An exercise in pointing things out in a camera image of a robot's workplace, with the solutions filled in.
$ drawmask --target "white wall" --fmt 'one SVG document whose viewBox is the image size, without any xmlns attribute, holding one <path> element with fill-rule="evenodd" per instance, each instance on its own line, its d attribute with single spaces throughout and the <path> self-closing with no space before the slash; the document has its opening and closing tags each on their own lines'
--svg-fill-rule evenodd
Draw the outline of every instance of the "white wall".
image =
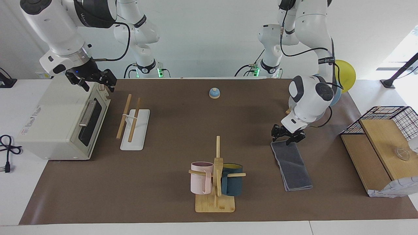
<svg viewBox="0 0 418 235">
<path fill-rule="evenodd" d="M 0 66 L 16 74 L 14 77 L 32 78 L 31 73 L 39 71 L 38 59 L 47 46 L 39 39 L 23 42 L 22 38 L 36 35 L 25 32 L 33 31 L 18 20 L 7 22 L 3 2 L 10 6 L 10 13 L 24 22 L 18 0 L 0 0 Z M 161 31 L 161 40 L 150 45 L 155 57 L 174 77 L 233 76 L 262 51 L 258 30 L 263 24 L 276 23 L 278 12 L 276 0 L 143 0 L 141 5 L 148 19 Z M 337 59 L 351 63 L 358 78 L 366 78 L 418 24 L 417 6 L 416 0 L 333 0 L 328 25 Z M 21 24 L 18 33 L 26 36 L 17 42 L 16 36 L 8 35 L 14 30 L 9 24 Z M 124 51 L 124 45 L 113 38 L 112 29 L 79 31 L 93 45 L 95 58 L 117 58 Z M 288 53 L 304 49 L 304 45 L 284 47 Z M 314 52 L 283 58 L 283 76 L 314 74 L 318 69 L 316 60 Z M 134 58 L 128 53 L 121 61 L 98 63 L 100 68 L 110 68 L 121 77 L 132 62 Z M 22 67 L 26 67 L 25 73 L 18 71 Z"/>
</svg>

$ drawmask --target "mug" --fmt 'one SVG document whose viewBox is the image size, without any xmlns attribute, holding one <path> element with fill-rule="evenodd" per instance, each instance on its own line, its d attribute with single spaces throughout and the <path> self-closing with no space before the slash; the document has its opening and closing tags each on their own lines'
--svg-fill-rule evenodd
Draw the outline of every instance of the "mug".
<svg viewBox="0 0 418 235">
<path fill-rule="evenodd" d="M 242 177 L 227 177 L 228 174 L 242 173 L 242 165 L 225 163 L 222 169 L 222 194 L 227 196 L 239 196 L 242 192 Z"/>
<path fill-rule="evenodd" d="M 190 191 L 194 194 L 210 194 L 212 191 L 213 163 L 196 161 L 191 164 L 193 171 L 205 172 L 205 176 L 190 174 Z"/>
</svg>

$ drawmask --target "brown paper mat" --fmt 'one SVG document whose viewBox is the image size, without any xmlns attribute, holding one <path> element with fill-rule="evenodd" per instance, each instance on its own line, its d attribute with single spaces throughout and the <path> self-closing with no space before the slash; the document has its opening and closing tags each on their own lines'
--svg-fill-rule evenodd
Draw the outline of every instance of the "brown paper mat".
<svg viewBox="0 0 418 235">
<path fill-rule="evenodd" d="M 418 218 L 408 197 L 369 198 L 338 134 L 359 117 L 345 93 L 299 151 L 313 189 L 285 192 L 270 131 L 285 116 L 290 80 L 119 80 L 89 161 L 50 161 L 20 221 L 26 224 L 374 220 Z M 209 98 L 218 87 L 221 97 Z M 128 93 L 150 109 L 142 151 L 116 133 Z M 195 213 L 190 163 L 221 157 L 244 166 L 234 213 Z"/>
</svg>

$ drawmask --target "pink mug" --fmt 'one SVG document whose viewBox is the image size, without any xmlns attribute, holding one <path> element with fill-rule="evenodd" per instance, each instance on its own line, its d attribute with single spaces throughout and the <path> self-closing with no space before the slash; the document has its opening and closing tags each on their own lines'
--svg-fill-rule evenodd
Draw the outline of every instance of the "pink mug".
<svg viewBox="0 0 418 235">
<path fill-rule="evenodd" d="M 212 191 L 213 163 L 196 161 L 191 164 L 191 169 L 204 172 L 206 175 L 190 174 L 190 191 L 194 194 L 210 194 Z"/>
</svg>

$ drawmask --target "oven handle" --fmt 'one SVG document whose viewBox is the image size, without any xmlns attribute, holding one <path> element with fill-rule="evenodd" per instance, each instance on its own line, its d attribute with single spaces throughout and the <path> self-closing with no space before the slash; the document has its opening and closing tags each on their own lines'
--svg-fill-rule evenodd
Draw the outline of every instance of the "oven handle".
<svg viewBox="0 0 418 235">
<path fill-rule="evenodd" d="M 79 126 L 86 127 L 89 124 L 90 118 L 93 114 L 94 107 L 96 106 L 97 100 L 91 100 L 88 103 L 86 112 L 84 112 L 84 116 L 81 119 Z"/>
</svg>

